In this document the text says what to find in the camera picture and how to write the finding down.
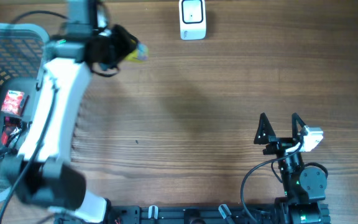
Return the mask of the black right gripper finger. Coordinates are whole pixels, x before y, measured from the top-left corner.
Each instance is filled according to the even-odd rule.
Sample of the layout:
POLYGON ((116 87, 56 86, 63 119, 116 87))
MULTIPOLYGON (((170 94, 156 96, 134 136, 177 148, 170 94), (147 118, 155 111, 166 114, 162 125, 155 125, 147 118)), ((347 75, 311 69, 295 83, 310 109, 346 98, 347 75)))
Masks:
POLYGON ((300 116, 297 113, 293 113, 291 115, 292 138, 297 137, 299 133, 298 127, 303 128, 305 125, 305 122, 300 118, 300 116))
POLYGON ((254 144, 269 144, 276 138, 275 132, 265 113, 260 114, 259 125, 254 138, 254 144))

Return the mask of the yellow lidded jar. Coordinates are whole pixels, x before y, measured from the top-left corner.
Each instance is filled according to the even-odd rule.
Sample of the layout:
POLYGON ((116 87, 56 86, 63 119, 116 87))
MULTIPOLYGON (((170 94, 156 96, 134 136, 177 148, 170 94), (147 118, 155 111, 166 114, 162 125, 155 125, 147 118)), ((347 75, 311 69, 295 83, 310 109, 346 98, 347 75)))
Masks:
POLYGON ((124 60, 129 62, 144 62, 149 57, 149 48, 142 42, 136 43, 136 48, 124 60))

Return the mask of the red tissue pack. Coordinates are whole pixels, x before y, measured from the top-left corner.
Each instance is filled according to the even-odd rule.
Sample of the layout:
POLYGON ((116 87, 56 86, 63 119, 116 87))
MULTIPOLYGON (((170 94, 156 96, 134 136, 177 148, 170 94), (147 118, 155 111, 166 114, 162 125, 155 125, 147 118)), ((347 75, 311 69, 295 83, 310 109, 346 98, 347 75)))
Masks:
POLYGON ((25 93, 23 91, 8 90, 3 100, 1 111, 20 116, 24 103, 25 93))

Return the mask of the hex wrench set package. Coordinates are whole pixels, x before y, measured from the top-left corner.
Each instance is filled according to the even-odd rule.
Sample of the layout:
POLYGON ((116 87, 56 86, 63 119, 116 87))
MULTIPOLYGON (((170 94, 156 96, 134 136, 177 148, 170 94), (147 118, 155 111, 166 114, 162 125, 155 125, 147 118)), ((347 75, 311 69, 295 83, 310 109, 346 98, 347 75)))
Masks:
POLYGON ((1 143, 8 147, 11 141, 22 132, 24 123, 20 118, 11 116, 5 116, 3 121, 1 143))

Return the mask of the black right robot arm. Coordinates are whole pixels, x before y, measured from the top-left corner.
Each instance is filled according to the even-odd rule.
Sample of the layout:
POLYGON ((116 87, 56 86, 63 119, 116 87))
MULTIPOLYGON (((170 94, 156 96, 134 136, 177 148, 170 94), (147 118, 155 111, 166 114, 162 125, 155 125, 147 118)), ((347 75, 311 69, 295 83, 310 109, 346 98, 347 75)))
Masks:
POLYGON ((323 223, 325 212, 319 203, 326 198, 328 170, 317 162, 304 163, 302 154, 311 152, 323 140, 323 130, 309 127, 294 113, 292 136, 276 136, 268 117, 262 113, 254 144, 265 145, 264 155, 276 156, 284 197, 275 199, 270 215, 272 223, 323 223))

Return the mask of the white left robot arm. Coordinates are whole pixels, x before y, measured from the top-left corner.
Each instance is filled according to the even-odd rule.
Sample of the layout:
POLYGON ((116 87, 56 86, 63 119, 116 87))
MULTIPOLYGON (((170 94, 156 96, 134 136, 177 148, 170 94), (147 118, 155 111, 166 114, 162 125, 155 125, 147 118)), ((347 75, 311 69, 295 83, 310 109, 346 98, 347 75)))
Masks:
POLYGON ((3 159, 10 196, 85 223, 106 223, 109 201, 89 191, 70 166, 78 110, 94 75, 110 78, 141 49, 123 26, 109 25, 101 1, 69 1, 65 33, 46 43, 39 98, 29 132, 16 156, 3 159))

